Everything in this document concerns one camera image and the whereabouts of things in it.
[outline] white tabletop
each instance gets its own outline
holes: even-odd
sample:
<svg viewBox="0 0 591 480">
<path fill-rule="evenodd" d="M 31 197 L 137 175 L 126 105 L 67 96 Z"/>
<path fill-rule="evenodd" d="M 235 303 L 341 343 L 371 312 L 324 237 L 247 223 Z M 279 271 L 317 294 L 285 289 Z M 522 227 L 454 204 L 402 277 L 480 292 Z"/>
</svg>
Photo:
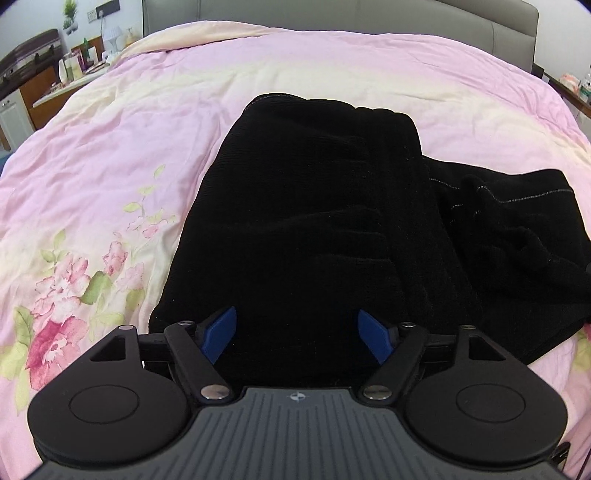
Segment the white tabletop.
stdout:
<svg viewBox="0 0 591 480">
<path fill-rule="evenodd" d="M 48 93 L 47 95 L 39 98 L 39 100 L 33 104 L 33 108 L 44 104 L 45 102 L 51 100 L 52 98 L 59 97 L 62 93 L 69 92 L 70 90 L 81 87 L 83 85 L 86 85 L 87 83 L 92 82 L 93 80 L 96 80 L 101 75 L 104 75 L 105 73 L 107 73 L 108 70 L 109 70 L 109 67 L 102 68 L 100 70 L 97 70 L 94 73 L 89 74 L 89 75 L 84 75 L 81 79 L 78 79 L 78 80 L 75 80 L 74 82 L 68 83 L 68 85 L 66 85 L 63 88 L 60 88 L 59 90 L 56 90 L 55 92 Z"/>
</svg>

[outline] white wall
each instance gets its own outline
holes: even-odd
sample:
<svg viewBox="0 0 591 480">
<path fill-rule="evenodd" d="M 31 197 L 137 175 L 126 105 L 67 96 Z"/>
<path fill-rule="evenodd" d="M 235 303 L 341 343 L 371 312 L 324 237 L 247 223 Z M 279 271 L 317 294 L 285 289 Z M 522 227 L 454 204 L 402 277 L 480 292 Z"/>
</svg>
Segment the white wall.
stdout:
<svg viewBox="0 0 591 480">
<path fill-rule="evenodd" d="M 0 59 L 17 45 L 51 28 L 60 31 L 66 45 L 64 52 L 81 44 L 85 37 L 90 40 L 100 36 L 100 20 L 89 24 L 86 13 L 106 1 L 77 0 L 78 30 L 66 35 L 62 30 L 64 0 L 17 0 L 0 16 Z M 142 0 L 119 0 L 119 4 L 121 10 L 105 17 L 103 29 L 119 25 L 126 33 L 126 29 L 132 27 L 135 35 L 141 35 L 144 31 Z M 120 46 L 124 41 L 124 37 L 119 39 Z"/>
<path fill-rule="evenodd" d="M 578 0 L 526 0 L 540 12 L 535 62 L 558 78 L 591 64 L 591 13 Z"/>
</svg>

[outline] plastic water bottle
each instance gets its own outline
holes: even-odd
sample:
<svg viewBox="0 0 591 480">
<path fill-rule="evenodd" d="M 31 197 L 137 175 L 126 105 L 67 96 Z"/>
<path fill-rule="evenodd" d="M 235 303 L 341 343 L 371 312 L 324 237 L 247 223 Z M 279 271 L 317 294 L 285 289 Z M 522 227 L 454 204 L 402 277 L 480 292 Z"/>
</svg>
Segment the plastic water bottle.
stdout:
<svg viewBox="0 0 591 480">
<path fill-rule="evenodd" d="M 591 66 L 585 78 L 581 80 L 579 96 L 585 103 L 591 103 Z"/>
</svg>

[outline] crosshair logo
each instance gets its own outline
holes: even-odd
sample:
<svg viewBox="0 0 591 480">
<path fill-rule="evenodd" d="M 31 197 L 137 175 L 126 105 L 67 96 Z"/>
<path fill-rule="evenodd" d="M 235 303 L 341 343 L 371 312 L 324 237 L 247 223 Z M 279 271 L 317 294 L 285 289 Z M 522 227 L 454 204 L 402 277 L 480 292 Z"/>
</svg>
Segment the crosshair logo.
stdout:
<svg viewBox="0 0 591 480">
<path fill-rule="evenodd" d="M 306 399 L 306 396 L 302 392 L 293 392 L 290 398 L 295 402 L 301 402 Z"/>
</svg>

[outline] black fabric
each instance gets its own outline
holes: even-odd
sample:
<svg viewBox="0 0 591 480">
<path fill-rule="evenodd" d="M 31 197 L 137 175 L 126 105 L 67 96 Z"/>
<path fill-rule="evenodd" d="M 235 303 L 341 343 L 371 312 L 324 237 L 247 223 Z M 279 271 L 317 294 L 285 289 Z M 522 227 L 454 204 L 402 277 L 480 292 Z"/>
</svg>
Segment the black fabric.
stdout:
<svg viewBox="0 0 591 480">
<path fill-rule="evenodd" d="M 439 162 L 404 114 L 266 95 L 203 179 L 150 331 L 236 306 L 216 368 L 238 385 L 362 379 L 376 363 L 359 309 L 434 333 L 471 323 L 528 362 L 581 327 L 590 262 L 559 171 Z"/>
</svg>

